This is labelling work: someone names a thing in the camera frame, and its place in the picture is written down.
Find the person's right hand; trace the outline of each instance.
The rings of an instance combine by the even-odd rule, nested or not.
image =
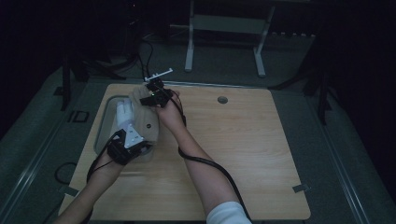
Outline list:
[[[180,100],[178,96],[180,93],[178,91],[172,91],[172,99],[177,103],[177,106],[180,108]],[[178,111],[177,107],[172,101],[168,101],[164,108],[156,107],[158,118],[160,121],[168,128],[172,133],[180,128],[184,128],[183,119]]]

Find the person's right arm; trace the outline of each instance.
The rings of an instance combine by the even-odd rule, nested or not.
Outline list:
[[[186,155],[213,161],[184,126],[183,120],[172,102],[168,102],[165,108],[157,108],[157,113],[161,122],[173,134],[180,149]],[[197,161],[185,160],[185,163],[191,180],[201,198],[206,215],[222,203],[239,203],[233,187],[221,171]]]

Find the tape piece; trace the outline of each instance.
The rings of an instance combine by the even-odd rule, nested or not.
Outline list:
[[[58,191],[61,192],[61,193],[63,193],[63,194],[67,194],[67,195],[70,195],[70,196],[72,196],[72,197],[75,197],[75,198],[76,198],[76,196],[79,194],[79,190],[77,190],[77,189],[72,189],[72,188],[70,188],[69,186],[61,186],[61,187],[58,189]]]
[[[308,185],[306,185],[306,184],[302,184],[302,185],[294,186],[293,190],[294,190],[294,193],[297,193],[300,191],[307,192],[307,191],[311,190],[311,188],[309,188]]]

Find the beige container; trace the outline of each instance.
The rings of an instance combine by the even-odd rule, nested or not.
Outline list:
[[[119,130],[117,127],[117,102],[122,101],[124,98],[128,98],[128,96],[114,96],[108,100],[102,122],[99,126],[99,132],[95,140],[94,150],[96,154],[99,154],[102,151],[111,135]],[[151,147],[144,153],[144,155],[142,154],[134,159],[134,162],[150,161],[153,149],[154,147]]]

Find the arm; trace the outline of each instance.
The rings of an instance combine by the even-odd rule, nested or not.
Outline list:
[[[161,122],[176,138],[180,149],[187,155],[213,161],[184,126],[176,106],[169,102],[165,108],[157,108]],[[204,206],[205,214],[225,202],[239,202],[226,176],[218,169],[196,161],[185,160],[191,180]]]
[[[107,153],[103,153],[96,167],[112,161]],[[58,216],[54,223],[81,223],[91,212],[93,205],[102,194],[116,181],[123,165],[111,162],[95,171],[85,188],[73,202]]]

